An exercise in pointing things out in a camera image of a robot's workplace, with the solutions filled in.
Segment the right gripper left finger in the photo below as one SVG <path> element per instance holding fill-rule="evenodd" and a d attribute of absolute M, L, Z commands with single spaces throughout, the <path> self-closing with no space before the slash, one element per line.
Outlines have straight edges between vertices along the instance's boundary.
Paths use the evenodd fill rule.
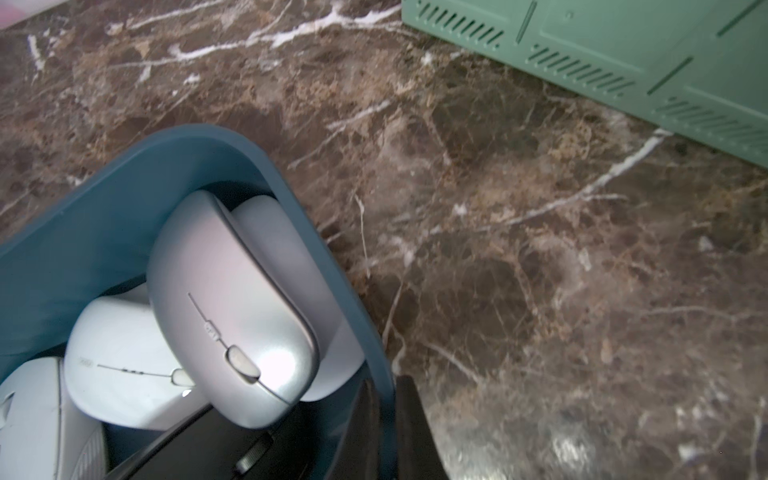
<path fill-rule="evenodd" d="M 332 480 L 377 480 L 380 476 L 381 402 L 371 380 L 358 389 L 349 421 L 326 473 Z"/>

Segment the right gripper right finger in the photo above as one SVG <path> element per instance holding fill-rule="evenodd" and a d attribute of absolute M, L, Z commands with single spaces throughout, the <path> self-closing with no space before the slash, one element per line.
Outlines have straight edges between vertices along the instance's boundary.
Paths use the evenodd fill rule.
<path fill-rule="evenodd" d="M 448 480 L 413 378 L 398 376 L 395 386 L 397 479 Z"/>

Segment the white slim computer mouse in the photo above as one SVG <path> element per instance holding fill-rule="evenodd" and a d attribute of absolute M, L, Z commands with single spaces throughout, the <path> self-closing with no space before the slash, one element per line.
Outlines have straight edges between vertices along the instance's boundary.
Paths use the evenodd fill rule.
<path fill-rule="evenodd" d="M 256 247 L 261 263 L 312 327 L 319 348 L 317 374 L 303 402 L 315 402 L 341 388 L 365 356 L 346 316 L 280 203 L 252 197 L 232 211 Z"/>

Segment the black computer mouse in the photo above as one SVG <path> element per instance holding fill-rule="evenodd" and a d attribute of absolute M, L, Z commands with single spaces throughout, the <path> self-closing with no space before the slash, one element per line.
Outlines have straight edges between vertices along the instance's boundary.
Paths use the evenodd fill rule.
<path fill-rule="evenodd" d="M 248 429 L 208 406 L 123 461 L 109 479 L 298 479 L 308 469 L 305 411 Z"/>

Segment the silver computer mouse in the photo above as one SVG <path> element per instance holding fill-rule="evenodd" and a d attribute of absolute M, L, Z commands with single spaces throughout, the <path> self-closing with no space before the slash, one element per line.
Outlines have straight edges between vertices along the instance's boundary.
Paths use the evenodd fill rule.
<path fill-rule="evenodd" d="M 170 349 L 231 422 L 265 428 L 308 390 L 319 366 L 315 335 L 214 194 L 195 191 L 173 210 L 146 280 Z"/>

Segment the white rounded computer mouse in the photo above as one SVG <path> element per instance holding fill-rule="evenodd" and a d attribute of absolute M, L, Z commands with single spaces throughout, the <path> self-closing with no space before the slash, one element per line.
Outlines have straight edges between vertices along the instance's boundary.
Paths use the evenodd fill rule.
<path fill-rule="evenodd" d="M 1 384 L 3 479 L 103 479 L 102 423 L 72 401 L 57 357 L 30 360 Z"/>

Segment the teal storage box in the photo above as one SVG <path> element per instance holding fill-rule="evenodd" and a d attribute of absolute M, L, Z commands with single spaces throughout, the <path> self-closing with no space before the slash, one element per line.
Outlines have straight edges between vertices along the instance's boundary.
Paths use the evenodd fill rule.
<path fill-rule="evenodd" d="M 266 193 L 285 209 L 351 323 L 379 396 L 380 475 L 397 470 L 395 386 L 378 333 L 325 240 L 267 154 L 209 124 L 150 135 L 124 151 L 1 246 L 1 372 L 63 343 L 97 295 L 143 275 L 171 210 L 209 188 L 233 207 Z"/>

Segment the green file organizer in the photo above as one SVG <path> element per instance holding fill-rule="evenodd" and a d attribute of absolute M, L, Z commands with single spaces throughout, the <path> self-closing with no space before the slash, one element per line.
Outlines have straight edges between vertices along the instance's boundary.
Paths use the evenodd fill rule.
<path fill-rule="evenodd" d="M 406 1 L 405 24 L 759 166 L 763 1 Z"/>

